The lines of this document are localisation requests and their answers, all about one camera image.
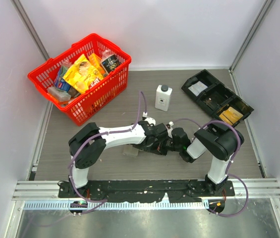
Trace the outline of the grey leather card holder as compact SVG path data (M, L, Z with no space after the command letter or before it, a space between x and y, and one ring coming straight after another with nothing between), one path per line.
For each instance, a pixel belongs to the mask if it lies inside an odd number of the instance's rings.
M138 156L139 150L137 148L134 148L132 145L124 145L122 154L125 156L132 156L136 157Z

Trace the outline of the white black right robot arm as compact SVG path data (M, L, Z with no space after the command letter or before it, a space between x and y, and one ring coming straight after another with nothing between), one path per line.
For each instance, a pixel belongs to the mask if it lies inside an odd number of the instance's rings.
M170 141L164 145L169 151L176 151L187 163L193 163L205 152L212 154L211 167L199 187L188 184L190 190L211 196L223 191L228 179L228 169L244 142L243 135L226 122L212 120L194 133L189 139L182 128L173 128L171 121L166 125Z

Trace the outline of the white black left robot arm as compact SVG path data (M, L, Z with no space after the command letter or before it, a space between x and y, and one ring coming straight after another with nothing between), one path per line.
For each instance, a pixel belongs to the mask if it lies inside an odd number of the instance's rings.
M163 143L169 139L167 127L160 123L155 125L146 119L123 127L105 128L91 122L84 126L69 142L70 192L75 197L82 197L87 192L88 171L102 152L122 145L132 145L136 149L166 154Z

